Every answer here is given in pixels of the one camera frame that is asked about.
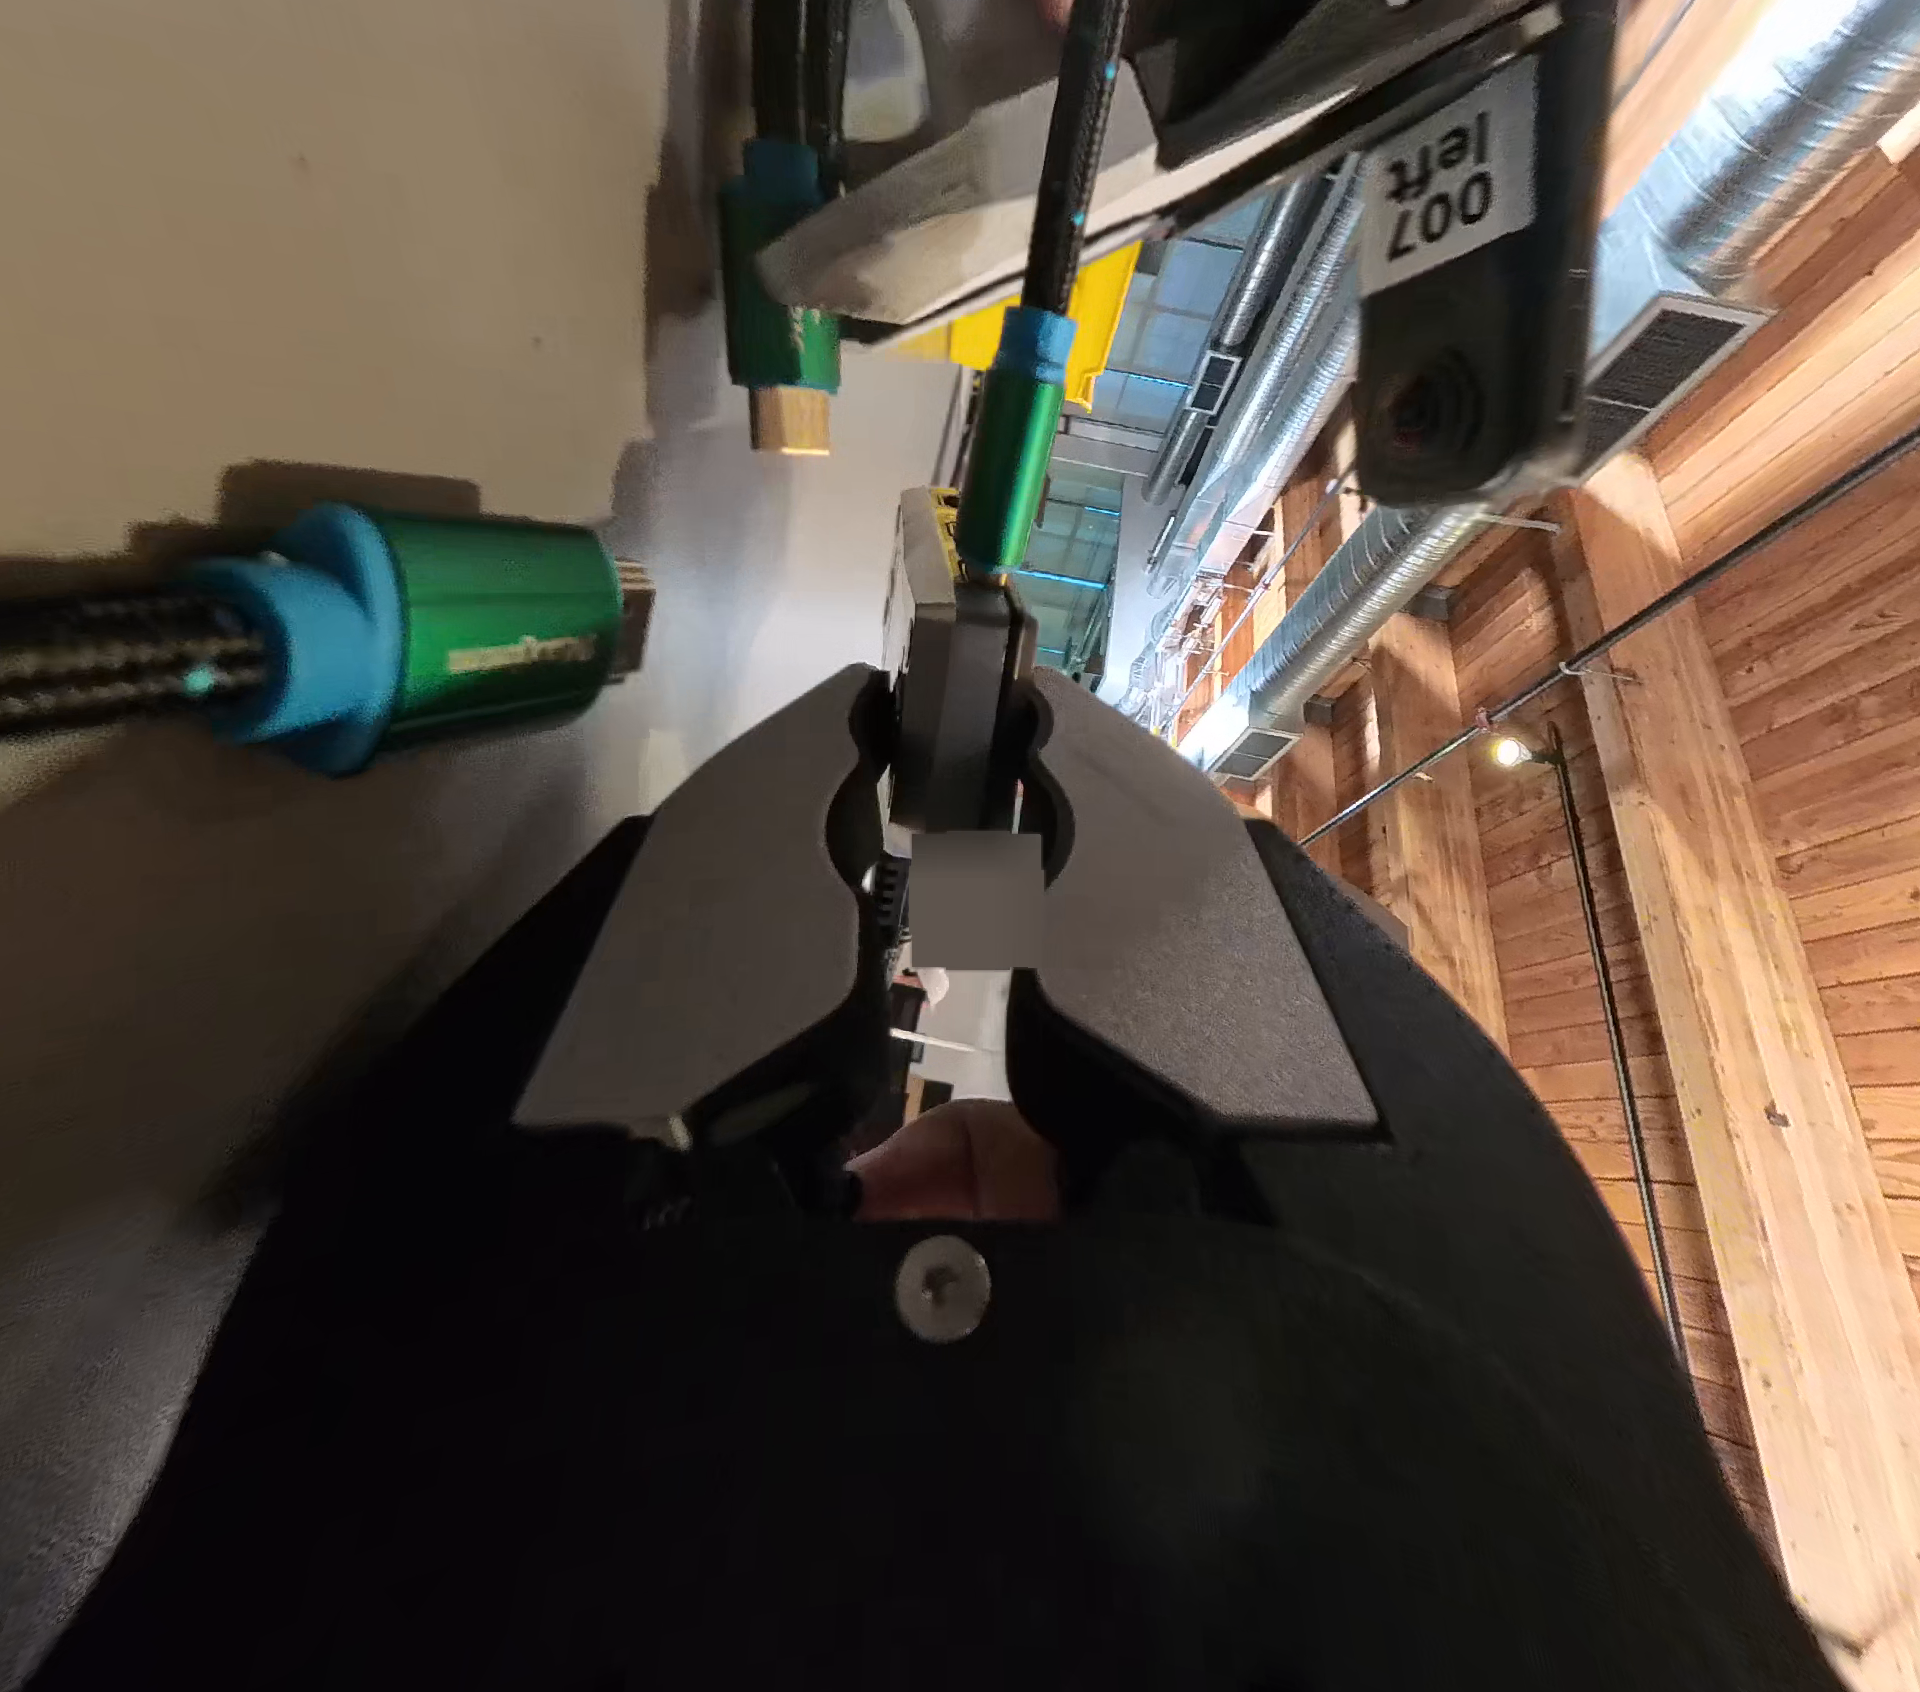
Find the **grey vent grille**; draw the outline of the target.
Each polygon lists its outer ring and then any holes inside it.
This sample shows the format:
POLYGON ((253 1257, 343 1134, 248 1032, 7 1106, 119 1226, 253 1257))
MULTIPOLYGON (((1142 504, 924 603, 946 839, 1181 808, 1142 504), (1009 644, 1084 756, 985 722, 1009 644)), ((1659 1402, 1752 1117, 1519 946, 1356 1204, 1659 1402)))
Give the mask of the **grey vent grille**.
POLYGON ((1770 313, 1704 292, 1656 292, 1590 363, 1574 481, 1639 446, 1645 434, 1737 355, 1770 313))

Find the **silver ventilation duct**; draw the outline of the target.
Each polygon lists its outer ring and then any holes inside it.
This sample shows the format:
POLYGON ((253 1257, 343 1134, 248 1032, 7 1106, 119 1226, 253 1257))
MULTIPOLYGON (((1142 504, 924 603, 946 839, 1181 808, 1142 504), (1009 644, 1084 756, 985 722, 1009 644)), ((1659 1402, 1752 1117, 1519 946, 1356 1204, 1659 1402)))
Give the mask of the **silver ventilation duct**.
POLYGON ((1309 579, 1177 745, 1187 767, 1254 782, 1305 730, 1307 700, 1506 513, 1497 504, 1377 504, 1309 579))
POLYGON ((1917 0, 1776 0, 1599 228, 1595 306, 1727 296, 1917 98, 1917 0))

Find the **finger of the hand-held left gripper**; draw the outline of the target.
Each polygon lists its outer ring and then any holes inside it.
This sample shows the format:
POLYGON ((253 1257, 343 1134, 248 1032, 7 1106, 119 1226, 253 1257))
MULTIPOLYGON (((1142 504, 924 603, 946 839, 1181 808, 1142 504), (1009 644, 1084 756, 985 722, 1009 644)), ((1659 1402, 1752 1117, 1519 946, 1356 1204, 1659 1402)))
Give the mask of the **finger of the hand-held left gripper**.
MULTIPOLYGON (((753 259, 779 306, 862 320, 885 335, 933 329, 1018 294, 1037 210, 1058 84, 975 112, 957 131, 788 227, 753 259)), ((1220 193, 1261 151, 1243 139, 1181 168, 1159 167, 1159 139, 1130 65, 1116 75, 1081 256, 1142 241, 1179 202, 1220 193)))
POLYGON ((1184 168, 1243 140, 1256 151, 1356 110, 1406 75, 1490 34, 1542 0, 1297 0, 1248 65, 1198 103, 1159 96, 1159 167, 1184 168))

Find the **grey usb hub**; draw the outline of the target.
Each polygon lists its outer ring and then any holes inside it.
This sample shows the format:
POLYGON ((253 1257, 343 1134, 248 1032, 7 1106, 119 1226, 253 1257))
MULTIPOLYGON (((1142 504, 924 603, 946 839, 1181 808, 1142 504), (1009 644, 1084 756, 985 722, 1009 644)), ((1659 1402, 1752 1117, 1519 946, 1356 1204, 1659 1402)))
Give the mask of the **grey usb hub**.
POLYGON ((947 487, 897 501, 881 614, 896 724, 885 820, 909 837, 1013 830, 1034 734, 1037 627, 1009 576, 968 574, 955 519, 947 487))

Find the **black ceiling rod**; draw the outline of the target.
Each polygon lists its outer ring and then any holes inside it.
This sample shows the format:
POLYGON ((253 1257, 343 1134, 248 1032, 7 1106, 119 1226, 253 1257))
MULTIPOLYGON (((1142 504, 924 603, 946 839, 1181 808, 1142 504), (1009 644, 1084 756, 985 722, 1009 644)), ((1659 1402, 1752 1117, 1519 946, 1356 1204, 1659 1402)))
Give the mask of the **black ceiling rod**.
POLYGON ((1835 504, 1845 503, 1855 493, 1879 481, 1891 468, 1904 464, 1907 458, 1917 452, 1917 426, 1907 426, 1898 439, 1888 441, 1883 446, 1864 456, 1857 464, 1843 471, 1835 478, 1827 481, 1817 490, 1805 495, 1802 501, 1792 504, 1785 513, 1765 522, 1761 529, 1752 533, 1739 544, 1727 549, 1725 553, 1716 555, 1707 565, 1683 576, 1670 588, 1656 594, 1651 600, 1638 606, 1630 613, 1619 625, 1602 630, 1593 640, 1572 648, 1572 654, 1539 676, 1530 680, 1518 692, 1499 698, 1490 704, 1475 720, 1461 724, 1451 733, 1441 745, 1433 745, 1427 752, 1419 754, 1411 762, 1387 774, 1381 782, 1363 790, 1358 799, 1333 810, 1319 824, 1311 826, 1307 834, 1297 841, 1299 849, 1305 849, 1313 843, 1330 839, 1335 830, 1346 826, 1349 820, 1358 818, 1363 813, 1369 813, 1373 807, 1381 805, 1390 797, 1398 794, 1417 777, 1425 774, 1430 768, 1451 760, 1451 756, 1461 750, 1481 745, 1491 738, 1501 726, 1515 720, 1527 708, 1542 702, 1557 686, 1578 680, 1587 672, 1604 667, 1611 654, 1624 646, 1634 637, 1647 630, 1651 625, 1663 623, 1682 606, 1697 600, 1707 590, 1712 590, 1719 580, 1731 576, 1744 568, 1754 558, 1763 557, 1774 546, 1782 544, 1785 538, 1794 536, 1799 529, 1821 519, 1835 504))

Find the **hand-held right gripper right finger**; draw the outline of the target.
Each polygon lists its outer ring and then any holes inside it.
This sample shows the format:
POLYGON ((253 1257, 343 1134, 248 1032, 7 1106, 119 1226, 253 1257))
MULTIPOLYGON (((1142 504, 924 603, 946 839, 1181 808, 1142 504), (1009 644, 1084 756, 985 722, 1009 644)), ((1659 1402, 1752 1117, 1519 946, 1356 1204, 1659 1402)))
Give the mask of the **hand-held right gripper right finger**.
POLYGON ((1028 1123, 1045 1139, 1130 1110, 1200 1134, 1379 1129, 1251 826, 1107 702, 1054 672, 1031 692, 1047 885, 1005 1014, 1028 1123))

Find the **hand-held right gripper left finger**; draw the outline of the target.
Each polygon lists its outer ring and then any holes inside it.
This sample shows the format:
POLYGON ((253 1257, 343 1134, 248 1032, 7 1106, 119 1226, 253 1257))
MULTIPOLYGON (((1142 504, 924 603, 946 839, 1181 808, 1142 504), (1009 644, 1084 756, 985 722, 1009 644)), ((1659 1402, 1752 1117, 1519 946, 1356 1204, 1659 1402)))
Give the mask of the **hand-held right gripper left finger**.
POLYGON ((527 1130, 692 1136, 871 971, 891 686, 848 665, 653 813, 514 1108, 527 1130))

